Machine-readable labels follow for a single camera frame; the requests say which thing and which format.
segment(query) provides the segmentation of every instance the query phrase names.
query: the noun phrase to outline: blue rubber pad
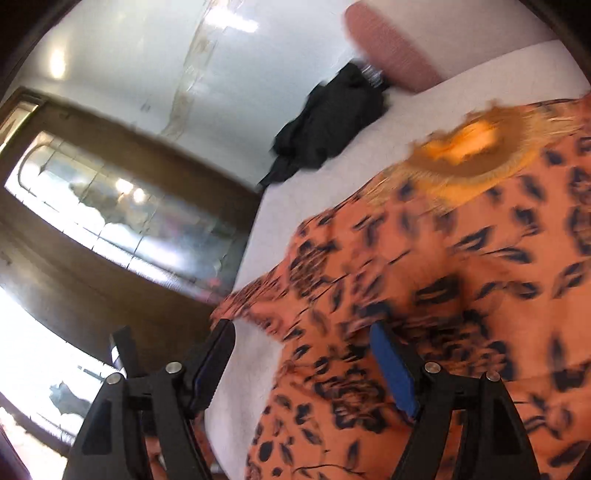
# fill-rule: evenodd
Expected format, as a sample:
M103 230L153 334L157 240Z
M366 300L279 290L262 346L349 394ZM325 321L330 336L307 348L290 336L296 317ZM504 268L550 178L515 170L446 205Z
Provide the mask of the blue rubber pad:
M413 378L390 345L383 327L378 323L374 323L370 328L369 344L394 396L397 409L414 418L418 413L419 404L415 397Z

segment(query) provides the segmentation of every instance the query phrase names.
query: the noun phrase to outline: black clamp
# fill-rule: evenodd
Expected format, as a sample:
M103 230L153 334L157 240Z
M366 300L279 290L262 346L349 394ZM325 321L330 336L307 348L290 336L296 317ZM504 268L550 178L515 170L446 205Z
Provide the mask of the black clamp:
M453 480L540 480L527 432L497 372L452 375L425 363L382 322L372 325L370 340L397 407L415 420L392 480L436 477L454 410L466 415Z
M232 322L221 320L186 362L143 375L129 332L114 335L128 377L118 372L107 377L70 451L63 480L151 480L144 442L144 419L150 416L169 480L211 480L189 421L209 406L235 339Z

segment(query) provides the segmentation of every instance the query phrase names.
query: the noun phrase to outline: orange leopard print fabric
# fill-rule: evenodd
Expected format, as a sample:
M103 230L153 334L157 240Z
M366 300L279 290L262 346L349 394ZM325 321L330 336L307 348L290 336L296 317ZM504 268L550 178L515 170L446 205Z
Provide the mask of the orange leopard print fabric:
M285 259L213 318L284 345L248 454L248 480L383 480L412 426L369 348L386 320L450 372L498 371L545 480L566 479L591 440L591 100L517 174L446 213L412 180L303 222ZM450 430L439 478L461 435Z

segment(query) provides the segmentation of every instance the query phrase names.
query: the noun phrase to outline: wooden door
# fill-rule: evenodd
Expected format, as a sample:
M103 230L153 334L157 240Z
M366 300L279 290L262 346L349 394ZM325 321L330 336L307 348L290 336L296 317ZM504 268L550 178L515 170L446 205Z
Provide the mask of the wooden door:
M24 92L2 109L8 117ZM172 148L91 113L31 94L38 105L0 154L0 184L42 132L131 172L248 234L257 194ZM214 306L164 288L89 250L0 187L0 286L67 342L111 361L109 335L130 325L146 368L181 358L209 330Z

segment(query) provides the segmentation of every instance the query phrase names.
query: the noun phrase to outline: white bed sheet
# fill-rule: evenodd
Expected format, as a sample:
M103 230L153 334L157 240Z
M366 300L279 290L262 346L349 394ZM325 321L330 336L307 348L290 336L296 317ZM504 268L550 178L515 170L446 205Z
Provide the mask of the white bed sheet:
M576 98L589 91L561 42L523 48L418 95L392 92L392 106L338 157L316 172L299 172L267 189L236 280L239 289L264 274L285 253L302 220L331 207L372 176L408 155L408 145L437 129L450 130L491 99L505 104ZM236 324L236 348L206 412L207 435L230 480L242 480L246 454L265 407L281 344L257 327Z

